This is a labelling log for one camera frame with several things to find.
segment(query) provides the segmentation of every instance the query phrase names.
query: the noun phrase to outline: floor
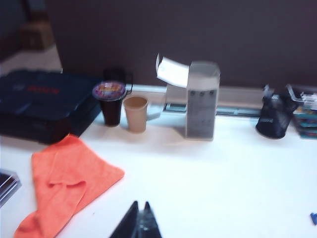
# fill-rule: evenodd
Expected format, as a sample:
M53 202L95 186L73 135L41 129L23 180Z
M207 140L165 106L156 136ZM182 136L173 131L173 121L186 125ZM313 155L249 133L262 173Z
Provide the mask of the floor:
M0 75L20 68L61 71L56 45L43 51L20 51L10 56L0 62Z

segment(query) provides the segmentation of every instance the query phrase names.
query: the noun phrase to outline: cardboard box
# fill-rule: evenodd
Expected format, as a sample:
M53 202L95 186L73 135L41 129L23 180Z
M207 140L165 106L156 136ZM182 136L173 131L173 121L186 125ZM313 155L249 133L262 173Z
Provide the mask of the cardboard box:
M29 22L20 28L22 48L43 50L54 44L52 28L49 22Z

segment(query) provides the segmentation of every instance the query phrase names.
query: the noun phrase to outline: open lid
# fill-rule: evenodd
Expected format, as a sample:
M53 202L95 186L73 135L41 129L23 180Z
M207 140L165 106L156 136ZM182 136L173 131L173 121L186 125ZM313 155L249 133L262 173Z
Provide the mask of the open lid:
M187 87L188 72L189 72L188 65L175 62L166 57L163 57L162 61L159 62L159 54L158 54L157 60L156 60L156 72L157 72L158 79L163 80L164 82L170 85L181 87L181 88Z
M125 84L119 81L104 81L93 88L93 96L102 101L116 101L125 97Z

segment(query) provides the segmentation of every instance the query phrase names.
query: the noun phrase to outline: dark blue tool case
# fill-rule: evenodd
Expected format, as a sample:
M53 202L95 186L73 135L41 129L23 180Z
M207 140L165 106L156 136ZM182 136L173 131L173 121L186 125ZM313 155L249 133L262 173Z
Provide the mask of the dark blue tool case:
M101 78L17 70L0 77L0 134L54 143L81 135L100 112Z

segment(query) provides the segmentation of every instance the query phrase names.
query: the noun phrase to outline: cup lid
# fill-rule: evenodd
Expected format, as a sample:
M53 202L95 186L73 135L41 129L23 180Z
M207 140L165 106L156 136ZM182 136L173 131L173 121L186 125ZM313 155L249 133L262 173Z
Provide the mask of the cup lid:
M98 100L115 101L125 97L127 90L124 83L118 81L104 81L93 88L93 96Z

